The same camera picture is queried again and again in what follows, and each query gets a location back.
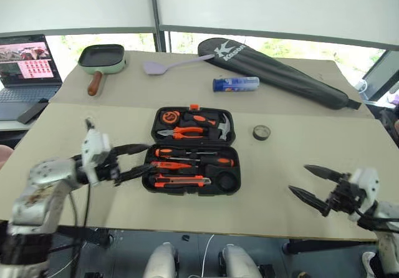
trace green pan handle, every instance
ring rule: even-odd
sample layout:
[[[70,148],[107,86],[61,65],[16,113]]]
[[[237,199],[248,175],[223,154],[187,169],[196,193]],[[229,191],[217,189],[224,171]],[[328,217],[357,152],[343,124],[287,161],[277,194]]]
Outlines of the green pan handle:
[[[97,92],[99,91],[101,79],[102,79],[102,73],[100,71],[94,72],[93,79],[92,79],[89,87],[87,88],[87,93],[90,96],[96,95]]]

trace spray can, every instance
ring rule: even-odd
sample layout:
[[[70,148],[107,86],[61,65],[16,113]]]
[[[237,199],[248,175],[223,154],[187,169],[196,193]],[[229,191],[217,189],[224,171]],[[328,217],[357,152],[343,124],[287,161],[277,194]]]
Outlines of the spray can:
[[[254,91],[259,88],[259,77],[231,77],[214,79],[213,92]]]

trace orange handle pliers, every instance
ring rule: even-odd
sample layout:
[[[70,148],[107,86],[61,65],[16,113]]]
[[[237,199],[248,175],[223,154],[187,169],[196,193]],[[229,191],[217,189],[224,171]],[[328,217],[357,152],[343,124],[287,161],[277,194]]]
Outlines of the orange handle pliers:
[[[204,136],[188,136],[185,133],[203,133],[202,127],[175,127],[173,130],[160,130],[158,134],[161,136],[173,136],[174,139],[183,138],[203,138]]]

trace hammer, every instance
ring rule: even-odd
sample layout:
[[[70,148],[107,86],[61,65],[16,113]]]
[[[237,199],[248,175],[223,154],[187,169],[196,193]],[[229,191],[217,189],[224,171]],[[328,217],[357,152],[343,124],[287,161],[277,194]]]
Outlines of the hammer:
[[[185,113],[185,115],[184,115],[185,120],[194,120],[195,122],[199,123],[203,127],[215,127],[215,128],[217,127],[219,130],[222,131],[222,134],[219,137],[219,139],[226,141],[227,134],[228,134],[228,132],[230,132],[230,121],[227,118],[226,114],[223,114],[223,117],[226,122],[224,122],[224,123],[219,122],[219,125],[218,125],[218,122],[216,120],[210,120],[210,119],[205,118],[204,116],[192,115],[189,113]]]

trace laptop keyboard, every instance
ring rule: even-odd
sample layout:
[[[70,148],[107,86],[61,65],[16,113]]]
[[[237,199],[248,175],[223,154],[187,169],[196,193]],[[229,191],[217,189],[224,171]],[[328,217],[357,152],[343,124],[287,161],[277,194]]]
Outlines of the laptop keyboard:
[[[0,91],[0,102],[38,102],[42,98],[50,99],[58,87],[51,88],[12,88]]]

